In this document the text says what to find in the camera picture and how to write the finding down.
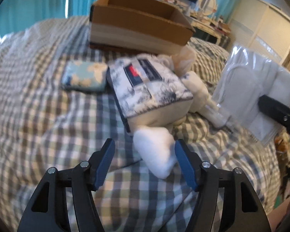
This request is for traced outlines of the white work glove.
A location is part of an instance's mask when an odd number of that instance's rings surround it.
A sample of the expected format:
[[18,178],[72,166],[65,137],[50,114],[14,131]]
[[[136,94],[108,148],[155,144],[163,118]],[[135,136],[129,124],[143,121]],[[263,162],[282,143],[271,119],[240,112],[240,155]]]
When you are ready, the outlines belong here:
[[166,179],[177,162],[175,140],[164,127],[141,126],[133,133],[133,147],[151,173]]

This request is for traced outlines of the white rolled glove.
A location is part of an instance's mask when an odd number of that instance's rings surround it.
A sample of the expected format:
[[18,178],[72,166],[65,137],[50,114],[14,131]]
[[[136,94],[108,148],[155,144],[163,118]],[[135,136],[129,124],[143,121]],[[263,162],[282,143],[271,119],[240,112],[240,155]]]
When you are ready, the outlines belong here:
[[193,94],[193,101],[188,112],[200,114],[211,122],[215,128],[227,127],[233,129],[233,124],[230,122],[231,115],[212,100],[206,85],[195,72],[187,72],[181,77],[181,81]]

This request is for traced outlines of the white wardrobe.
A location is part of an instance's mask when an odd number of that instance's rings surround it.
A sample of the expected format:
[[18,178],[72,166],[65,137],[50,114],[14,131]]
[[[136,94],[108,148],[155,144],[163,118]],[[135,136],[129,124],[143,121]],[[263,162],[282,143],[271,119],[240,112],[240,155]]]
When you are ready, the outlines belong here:
[[263,0],[241,0],[229,27],[230,43],[283,64],[290,55],[290,17]]

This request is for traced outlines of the checkered bed sheet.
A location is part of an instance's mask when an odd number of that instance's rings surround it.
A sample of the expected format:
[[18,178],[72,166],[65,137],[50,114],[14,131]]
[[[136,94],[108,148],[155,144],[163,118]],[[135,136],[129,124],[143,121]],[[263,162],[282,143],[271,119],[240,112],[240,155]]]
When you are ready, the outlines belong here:
[[[116,152],[106,182],[94,192],[105,231],[185,231],[197,198],[175,165],[166,179],[152,174],[133,148],[112,91],[85,94],[64,91],[61,79],[70,60],[108,62],[124,54],[89,48],[87,16],[49,19],[0,43],[0,218],[17,231],[21,216],[46,170],[73,168],[114,139]],[[191,66],[215,90],[229,54],[191,38]],[[280,187],[273,141],[264,147],[250,133],[214,129],[188,113],[173,127],[174,139],[215,167],[240,167],[269,214]]]

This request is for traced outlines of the white dressing table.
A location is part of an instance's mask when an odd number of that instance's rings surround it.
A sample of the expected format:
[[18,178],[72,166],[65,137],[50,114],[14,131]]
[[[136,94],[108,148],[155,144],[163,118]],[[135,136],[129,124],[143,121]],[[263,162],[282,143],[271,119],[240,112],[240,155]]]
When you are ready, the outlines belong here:
[[197,20],[193,17],[188,17],[191,26],[194,28],[194,38],[198,38],[209,43],[216,44],[224,49],[231,43],[231,38],[223,32],[213,26],[210,23],[204,23],[201,20]]

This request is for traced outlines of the translucent plastic bag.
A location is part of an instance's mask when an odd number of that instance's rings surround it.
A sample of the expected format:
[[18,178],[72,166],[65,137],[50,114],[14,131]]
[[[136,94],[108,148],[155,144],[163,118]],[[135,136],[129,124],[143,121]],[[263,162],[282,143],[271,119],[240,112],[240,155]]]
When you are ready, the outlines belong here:
[[184,46],[179,53],[175,55],[158,55],[157,59],[172,70],[178,77],[182,77],[188,71],[196,60],[196,53],[190,46]]

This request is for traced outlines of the light blue tissue pack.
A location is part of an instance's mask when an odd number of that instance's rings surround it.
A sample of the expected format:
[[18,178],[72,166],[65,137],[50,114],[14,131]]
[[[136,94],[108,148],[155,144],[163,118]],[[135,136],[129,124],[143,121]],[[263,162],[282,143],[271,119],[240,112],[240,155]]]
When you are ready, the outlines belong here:
[[61,86],[67,91],[102,92],[107,83],[107,70],[105,62],[71,60],[63,72]]

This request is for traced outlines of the oval vanity mirror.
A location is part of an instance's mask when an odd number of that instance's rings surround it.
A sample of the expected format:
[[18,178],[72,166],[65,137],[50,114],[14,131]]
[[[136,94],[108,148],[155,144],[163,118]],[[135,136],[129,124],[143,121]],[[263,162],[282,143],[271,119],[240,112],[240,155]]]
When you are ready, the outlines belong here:
[[197,5],[204,16],[212,15],[217,11],[216,0],[198,0]]

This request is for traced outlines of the floral blue tissue pack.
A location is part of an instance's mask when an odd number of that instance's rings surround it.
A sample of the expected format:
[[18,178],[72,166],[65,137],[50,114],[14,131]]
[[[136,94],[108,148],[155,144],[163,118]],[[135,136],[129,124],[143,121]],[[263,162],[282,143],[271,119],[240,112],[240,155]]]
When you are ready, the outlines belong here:
[[165,127],[183,118],[193,94],[157,57],[140,54],[109,62],[107,81],[126,131]]

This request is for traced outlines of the brown cardboard box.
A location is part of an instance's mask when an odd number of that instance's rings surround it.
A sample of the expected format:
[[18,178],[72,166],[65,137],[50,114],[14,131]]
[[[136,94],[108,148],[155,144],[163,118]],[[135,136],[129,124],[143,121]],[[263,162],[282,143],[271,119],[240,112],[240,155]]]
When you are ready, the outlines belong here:
[[97,0],[90,7],[90,47],[174,55],[195,30],[173,5],[157,0]]

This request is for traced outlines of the teal curtain left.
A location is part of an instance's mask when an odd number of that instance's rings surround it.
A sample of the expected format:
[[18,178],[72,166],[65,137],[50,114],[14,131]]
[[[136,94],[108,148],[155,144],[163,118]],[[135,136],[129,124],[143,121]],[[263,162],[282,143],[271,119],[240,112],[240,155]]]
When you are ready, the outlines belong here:
[[0,37],[33,24],[65,17],[66,0],[3,0],[0,4]]

